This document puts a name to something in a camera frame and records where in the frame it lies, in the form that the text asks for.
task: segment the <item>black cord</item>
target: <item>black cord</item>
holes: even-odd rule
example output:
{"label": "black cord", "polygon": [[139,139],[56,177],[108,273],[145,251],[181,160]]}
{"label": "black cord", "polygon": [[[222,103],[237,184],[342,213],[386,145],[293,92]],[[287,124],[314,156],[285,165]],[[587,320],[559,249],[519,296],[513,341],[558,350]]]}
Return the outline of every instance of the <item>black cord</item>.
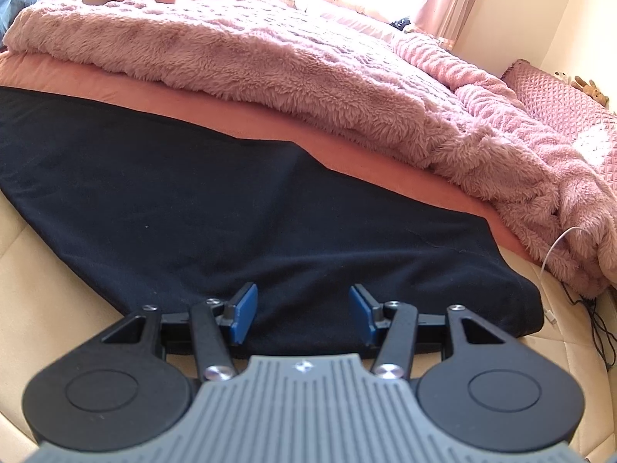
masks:
{"label": "black cord", "polygon": [[[561,282],[561,286],[566,292],[566,295],[570,300],[570,304],[572,306],[582,304],[585,310],[587,310],[587,313],[589,314],[589,320],[591,322],[591,336],[593,339],[593,345],[595,346],[596,351],[604,361],[604,365],[606,366],[607,371],[610,370],[610,368],[612,368],[615,363],[617,363],[617,351],[615,350],[615,345],[613,345],[613,343],[617,343],[617,337],[609,331],[606,322],[604,322],[604,319],[598,313],[598,301],[596,299],[583,299],[582,297],[575,301],[570,296],[570,292],[563,282]],[[607,342],[611,347],[612,359],[610,361],[607,359],[607,350],[605,350],[604,348],[604,342],[602,341],[600,333],[604,333],[604,335],[607,337]]]}

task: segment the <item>gray ribbed panel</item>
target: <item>gray ribbed panel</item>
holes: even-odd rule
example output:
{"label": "gray ribbed panel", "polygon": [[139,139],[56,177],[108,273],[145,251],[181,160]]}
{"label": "gray ribbed panel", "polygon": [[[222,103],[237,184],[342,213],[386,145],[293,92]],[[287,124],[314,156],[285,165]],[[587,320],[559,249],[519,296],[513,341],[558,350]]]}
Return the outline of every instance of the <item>gray ribbed panel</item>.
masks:
{"label": "gray ribbed panel", "polygon": [[491,454],[439,431],[407,383],[380,380],[358,355],[252,357],[235,379],[207,383],[158,439],[118,453],[48,444],[27,463],[581,463],[566,444],[528,455]]}

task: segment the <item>blue fabric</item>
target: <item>blue fabric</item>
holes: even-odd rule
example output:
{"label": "blue fabric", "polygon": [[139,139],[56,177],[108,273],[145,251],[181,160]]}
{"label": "blue fabric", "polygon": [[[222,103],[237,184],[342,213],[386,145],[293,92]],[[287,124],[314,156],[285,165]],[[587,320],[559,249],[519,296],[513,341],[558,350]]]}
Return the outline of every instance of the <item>blue fabric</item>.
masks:
{"label": "blue fabric", "polygon": [[17,14],[39,0],[0,0],[0,42]]}

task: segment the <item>quilted pink pillow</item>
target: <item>quilted pink pillow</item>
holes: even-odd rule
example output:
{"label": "quilted pink pillow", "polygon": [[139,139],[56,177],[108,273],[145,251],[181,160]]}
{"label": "quilted pink pillow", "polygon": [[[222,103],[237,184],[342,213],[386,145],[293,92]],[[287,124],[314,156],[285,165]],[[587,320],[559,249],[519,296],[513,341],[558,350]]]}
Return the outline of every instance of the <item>quilted pink pillow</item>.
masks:
{"label": "quilted pink pillow", "polygon": [[502,80],[532,117],[566,136],[617,191],[617,115],[523,59]]}

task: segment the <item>orange sheet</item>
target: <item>orange sheet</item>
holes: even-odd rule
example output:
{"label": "orange sheet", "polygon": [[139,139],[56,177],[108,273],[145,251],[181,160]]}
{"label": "orange sheet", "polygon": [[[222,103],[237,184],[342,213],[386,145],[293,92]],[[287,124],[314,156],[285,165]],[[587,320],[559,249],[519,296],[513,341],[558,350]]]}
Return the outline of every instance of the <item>orange sheet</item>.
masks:
{"label": "orange sheet", "polygon": [[95,66],[58,61],[46,54],[0,54],[0,85],[102,101],[184,120],[243,139],[292,141],[332,170],[420,202],[482,216],[498,245],[532,261],[490,204],[467,196],[442,177],[261,105],[172,89],[161,83],[107,73]]}

